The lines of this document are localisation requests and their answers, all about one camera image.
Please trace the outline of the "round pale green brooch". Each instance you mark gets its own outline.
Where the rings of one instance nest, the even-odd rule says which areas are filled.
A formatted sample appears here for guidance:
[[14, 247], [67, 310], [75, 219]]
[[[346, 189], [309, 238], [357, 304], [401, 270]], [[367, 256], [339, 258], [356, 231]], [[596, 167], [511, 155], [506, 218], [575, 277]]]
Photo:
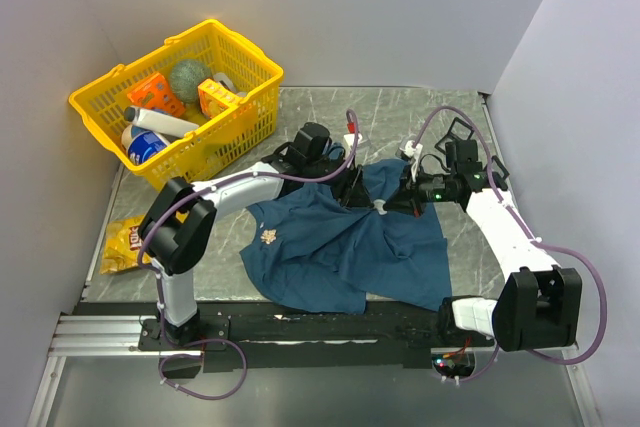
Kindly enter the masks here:
[[376, 199], [372, 202], [373, 207], [378, 212], [379, 215], [386, 215], [387, 211], [385, 209], [385, 201], [383, 199]]

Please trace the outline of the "dark blue t-shirt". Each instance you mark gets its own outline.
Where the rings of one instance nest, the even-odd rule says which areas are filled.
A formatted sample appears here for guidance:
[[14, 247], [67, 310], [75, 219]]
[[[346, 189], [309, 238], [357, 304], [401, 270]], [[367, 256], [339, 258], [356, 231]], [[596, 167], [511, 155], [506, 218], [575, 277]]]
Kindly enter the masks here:
[[[346, 209], [326, 185], [248, 208], [256, 221], [240, 253], [268, 300], [307, 312], [361, 314], [375, 294], [428, 310], [451, 296], [447, 240], [433, 206], [420, 217]], [[276, 229], [270, 245], [260, 240]]]

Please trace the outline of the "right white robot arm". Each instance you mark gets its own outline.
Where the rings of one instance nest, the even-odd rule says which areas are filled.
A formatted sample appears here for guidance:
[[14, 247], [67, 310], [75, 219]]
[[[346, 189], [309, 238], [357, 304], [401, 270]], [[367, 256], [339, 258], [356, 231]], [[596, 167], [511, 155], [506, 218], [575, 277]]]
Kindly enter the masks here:
[[505, 180], [488, 173], [476, 141], [446, 143], [444, 174], [426, 173], [421, 153], [421, 144], [413, 140], [400, 147], [399, 155], [408, 165], [398, 189], [385, 202], [385, 211], [420, 215], [429, 204], [459, 205], [484, 235], [505, 279], [496, 299], [445, 300], [437, 321], [439, 338], [456, 346], [474, 331], [495, 339], [507, 352], [573, 344], [582, 279], [526, 236], [513, 217], [515, 206]]

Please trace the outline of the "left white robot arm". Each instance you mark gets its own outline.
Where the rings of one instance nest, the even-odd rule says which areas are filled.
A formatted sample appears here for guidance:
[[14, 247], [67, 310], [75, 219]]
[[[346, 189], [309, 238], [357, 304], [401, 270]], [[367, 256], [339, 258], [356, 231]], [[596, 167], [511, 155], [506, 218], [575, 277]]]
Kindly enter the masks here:
[[217, 220], [306, 185], [336, 187], [343, 193], [360, 183], [355, 157], [361, 132], [352, 110], [347, 127], [352, 140], [337, 159], [329, 157], [329, 130], [308, 122], [292, 141], [243, 171], [195, 183], [175, 177], [165, 184], [138, 227], [138, 263], [155, 276], [160, 335], [170, 345], [185, 349], [199, 341], [193, 269]]

